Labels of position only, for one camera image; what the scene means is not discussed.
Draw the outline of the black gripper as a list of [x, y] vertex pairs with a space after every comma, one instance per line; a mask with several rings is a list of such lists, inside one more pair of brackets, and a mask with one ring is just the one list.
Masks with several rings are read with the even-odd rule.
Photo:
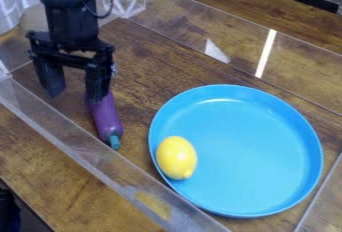
[[65, 66], [86, 70], [86, 96], [98, 104], [109, 94], [114, 47], [99, 39], [97, 0], [41, 0], [49, 30], [29, 31], [30, 56], [51, 98], [66, 89]]

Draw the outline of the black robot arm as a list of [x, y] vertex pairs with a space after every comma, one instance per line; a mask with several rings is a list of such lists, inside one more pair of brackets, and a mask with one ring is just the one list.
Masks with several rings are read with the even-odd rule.
[[98, 104], [109, 94], [114, 73], [114, 46], [99, 37], [97, 0], [41, 0], [49, 31], [29, 31], [29, 51], [37, 75], [51, 97], [66, 89], [65, 67], [86, 71], [86, 96]]

